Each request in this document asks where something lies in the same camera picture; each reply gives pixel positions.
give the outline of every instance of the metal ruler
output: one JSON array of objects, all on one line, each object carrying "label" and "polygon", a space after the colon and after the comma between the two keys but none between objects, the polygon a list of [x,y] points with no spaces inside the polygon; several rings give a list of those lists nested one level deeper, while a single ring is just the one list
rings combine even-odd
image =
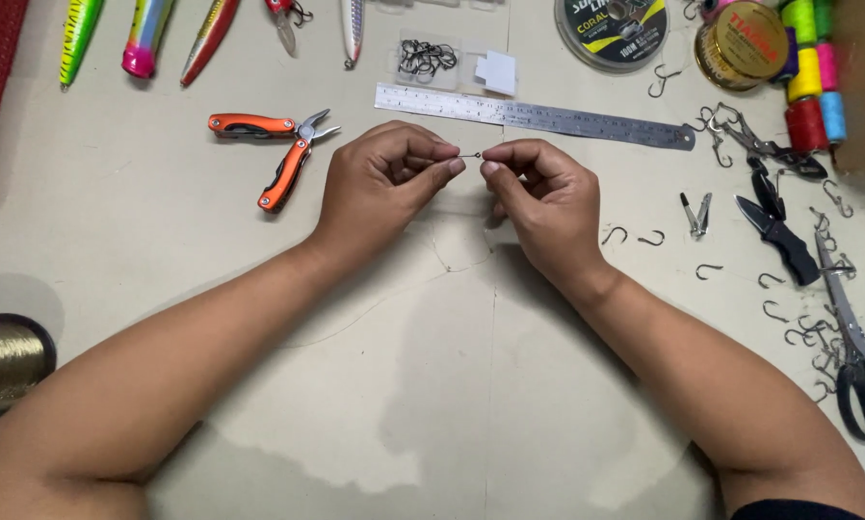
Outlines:
[{"label": "metal ruler", "polygon": [[375,108],[491,123],[565,135],[609,139],[690,151],[696,134],[690,125],[668,125],[628,117],[519,103],[462,93],[378,83]]}]

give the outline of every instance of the forearm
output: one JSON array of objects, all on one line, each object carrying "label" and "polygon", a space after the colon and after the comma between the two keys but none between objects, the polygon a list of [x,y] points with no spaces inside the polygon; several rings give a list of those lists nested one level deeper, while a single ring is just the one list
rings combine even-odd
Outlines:
[{"label": "forearm", "polygon": [[618,271],[603,279],[563,290],[723,476],[826,467],[865,489],[840,433],[772,364]]},{"label": "forearm", "polygon": [[0,465],[94,479],[155,466],[345,275],[299,246],[104,340],[0,420]]}]

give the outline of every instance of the person's left hand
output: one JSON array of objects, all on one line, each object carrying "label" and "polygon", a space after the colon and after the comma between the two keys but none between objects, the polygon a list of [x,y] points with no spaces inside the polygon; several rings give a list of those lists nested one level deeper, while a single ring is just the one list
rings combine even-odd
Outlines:
[{"label": "person's left hand", "polygon": [[333,154],[320,221],[307,242],[347,267],[368,264],[465,169],[458,154],[457,146],[403,121],[365,132]]}]

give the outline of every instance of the silver fishing lure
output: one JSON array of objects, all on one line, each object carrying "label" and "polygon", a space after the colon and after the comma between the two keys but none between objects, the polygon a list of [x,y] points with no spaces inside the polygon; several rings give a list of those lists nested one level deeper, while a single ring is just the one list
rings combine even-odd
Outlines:
[{"label": "silver fishing lure", "polygon": [[356,67],[358,53],[362,48],[362,16],[365,0],[340,0],[343,8],[343,37],[346,41],[346,70]]}]

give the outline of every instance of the fingernail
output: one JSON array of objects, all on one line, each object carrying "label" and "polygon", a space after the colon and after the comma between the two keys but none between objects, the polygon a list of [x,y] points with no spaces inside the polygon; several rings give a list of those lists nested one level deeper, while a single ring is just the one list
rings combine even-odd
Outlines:
[{"label": "fingernail", "polygon": [[485,163],[481,165],[481,173],[484,174],[485,178],[494,175],[494,172],[498,169],[500,169],[500,165],[494,161],[485,161]]},{"label": "fingernail", "polygon": [[457,157],[452,159],[448,162],[448,170],[452,172],[452,175],[458,175],[465,171],[465,161]]}]

